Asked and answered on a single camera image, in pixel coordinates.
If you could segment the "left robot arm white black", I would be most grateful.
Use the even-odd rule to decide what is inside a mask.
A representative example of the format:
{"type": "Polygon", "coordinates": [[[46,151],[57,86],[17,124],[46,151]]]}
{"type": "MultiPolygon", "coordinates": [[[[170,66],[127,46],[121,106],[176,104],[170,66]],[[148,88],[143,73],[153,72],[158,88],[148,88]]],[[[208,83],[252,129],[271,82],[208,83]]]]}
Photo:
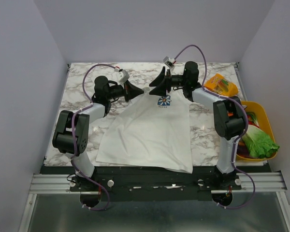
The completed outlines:
{"type": "Polygon", "coordinates": [[[119,84],[105,76],[98,76],[89,106],[75,112],[63,110],[59,113],[52,145],[71,160],[76,175],[82,177],[81,186],[87,191],[94,190],[98,183],[93,176],[95,167],[86,152],[90,124],[107,116],[115,100],[123,97],[128,102],[144,94],[128,78],[125,77],[124,81],[119,84]]]}

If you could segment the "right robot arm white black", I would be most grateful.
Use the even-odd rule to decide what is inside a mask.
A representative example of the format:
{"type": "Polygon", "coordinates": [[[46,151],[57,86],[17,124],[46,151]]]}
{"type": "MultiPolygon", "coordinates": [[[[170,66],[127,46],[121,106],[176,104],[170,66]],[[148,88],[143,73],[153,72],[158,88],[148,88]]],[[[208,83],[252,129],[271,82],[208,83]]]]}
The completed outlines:
{"type": "Polygon", "coordinates": [[[220,154],[216,164],[219,174],[213,176],[213,185],[224,189],[230,184],[229,175],[235,174],[238,142],[248,129],[247,114],[241,101],[238,97],[225,97],[206,89],[199,82],[199,68],[194,61],[185,63],[182,75],[172,74],[174,59],[168,58],[164,64],[160,74],[149,84],[153,87],[149,94],[167,98],[172,88],[179,89],[186,99],[213,112],[214,127],[220,136],[220,154]]]}

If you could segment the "white t-shirt with flower print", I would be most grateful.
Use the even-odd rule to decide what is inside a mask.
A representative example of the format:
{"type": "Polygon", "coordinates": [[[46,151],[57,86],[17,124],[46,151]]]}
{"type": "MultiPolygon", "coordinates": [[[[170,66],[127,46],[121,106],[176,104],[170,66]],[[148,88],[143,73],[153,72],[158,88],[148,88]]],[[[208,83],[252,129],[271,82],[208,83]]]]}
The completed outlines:
{"type": "Polygon", "coordinates": [[[96,161],[192,173],[188,100],[179,92],[142,95],[108,127],[96,161]]]}

